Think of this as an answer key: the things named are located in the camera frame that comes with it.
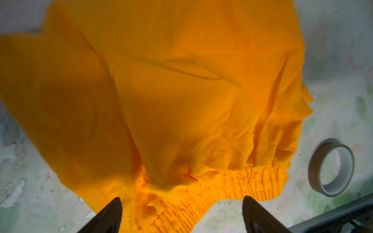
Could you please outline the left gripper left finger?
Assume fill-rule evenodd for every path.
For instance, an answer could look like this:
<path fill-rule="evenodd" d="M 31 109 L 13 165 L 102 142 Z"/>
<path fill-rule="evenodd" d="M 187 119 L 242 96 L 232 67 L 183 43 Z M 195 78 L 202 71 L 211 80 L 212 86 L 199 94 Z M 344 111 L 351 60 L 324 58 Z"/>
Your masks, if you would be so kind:
<path fill-rule="evenodd" d="M 122 204 L 119 197 L 114 198 L 78 233 L 118 233 L 122 218 Z"/>

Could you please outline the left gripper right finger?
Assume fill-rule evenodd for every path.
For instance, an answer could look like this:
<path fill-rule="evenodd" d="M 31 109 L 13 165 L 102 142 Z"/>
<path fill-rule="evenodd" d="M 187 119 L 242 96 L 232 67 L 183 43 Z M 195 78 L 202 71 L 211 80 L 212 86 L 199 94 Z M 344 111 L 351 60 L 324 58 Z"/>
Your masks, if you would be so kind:
<path fill-rule="evenodd" d="M 248 233 L 290 233 L 282 223 L 252 197 L 244 197 L 242 216 Z"/>

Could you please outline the orange shorts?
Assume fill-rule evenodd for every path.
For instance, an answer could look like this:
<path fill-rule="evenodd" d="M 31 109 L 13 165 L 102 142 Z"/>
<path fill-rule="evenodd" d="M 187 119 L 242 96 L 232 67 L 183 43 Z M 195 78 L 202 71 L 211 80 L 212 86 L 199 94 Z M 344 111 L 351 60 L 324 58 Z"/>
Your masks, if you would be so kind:
<path fill-rule="evenodd" d="M 1 100 L 62 184 L 122 233 L 189 233 L 278 197 L 312 97 L 292 1 L 55 1 L 1 36 Z"/>

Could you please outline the aluminium front rail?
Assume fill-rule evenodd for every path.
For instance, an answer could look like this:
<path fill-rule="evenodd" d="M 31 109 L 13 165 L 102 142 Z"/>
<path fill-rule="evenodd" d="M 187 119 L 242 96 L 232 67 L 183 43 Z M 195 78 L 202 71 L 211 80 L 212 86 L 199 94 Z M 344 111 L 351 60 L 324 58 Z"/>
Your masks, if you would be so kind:
<path fill-rule="evenodd" d="M 371 233 L 373 195 L 321 214 L 289 228 L 292 233 Z"/>

